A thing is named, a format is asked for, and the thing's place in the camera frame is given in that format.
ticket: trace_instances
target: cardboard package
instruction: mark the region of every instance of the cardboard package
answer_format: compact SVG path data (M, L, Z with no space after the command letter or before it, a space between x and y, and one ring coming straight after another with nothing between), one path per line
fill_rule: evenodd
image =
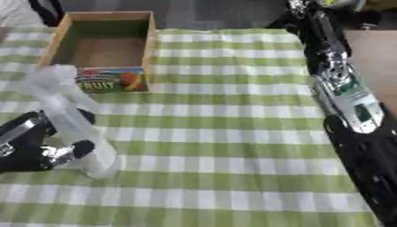
M152 12L72 12L40 66L72 64L86 92L148 91L155 42Z

